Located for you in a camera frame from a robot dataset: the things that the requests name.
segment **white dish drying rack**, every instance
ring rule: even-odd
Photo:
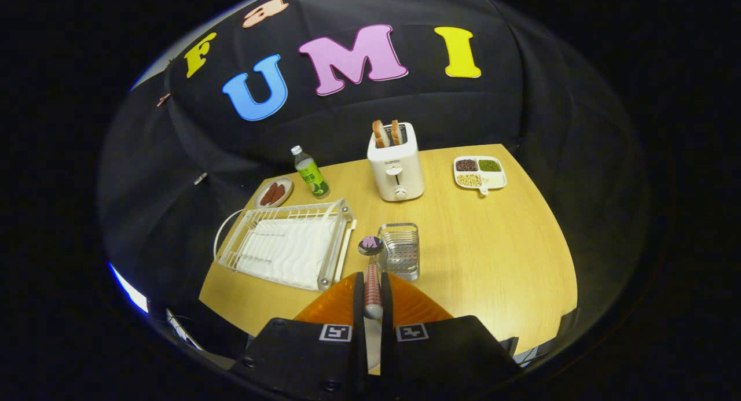
[[[220,266],[306,290],[327,290],[340,280],[357,225],[347,201],[249,209],[217,259],[219,235],[241,211],[229,216],[214,238],[214,259]]]

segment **white toaster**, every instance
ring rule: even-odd
[[[378,148],[373,134],[368,142],[368,161],[381,198],[386,201],[411,200],[424,192],[414,128],[407,122],[399,122],[399,126],[402,145]],[[383,128],[391,138],[391,125]]]

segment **blue letter u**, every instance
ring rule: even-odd
[[[239,113],[242,119],[250,121],[265,119],[283,107],[288,98],[288,88],[278,69],[278,60],[280,60],[278,54],[263,58],[252,69],[254,72],[262,72],[270,88],[270,97],[263,103],[252,100],[250,90],[247,88],[246,72],[232,77],[222,88],[222,92],[229,96],[236,113]]]

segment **plastic bottle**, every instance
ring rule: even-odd
[[[303,151],[300,145],[291,148],[291,153],[295,156],[294,166],[299,171],[301,178],[304,179],[314,197],[325,198],[329,194],[329,185],[327,185],[324,177],[322,177],[322,173],[318,169],[317,163],[314,162],[314,158],[311,158],[311,156]]]

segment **red and white handle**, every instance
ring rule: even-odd
[[[383,317],[381,305],[381,284],[378,280],[378,267],[373,262],[368,263],[365,273],[365,316],[368,319],[378,320]]]

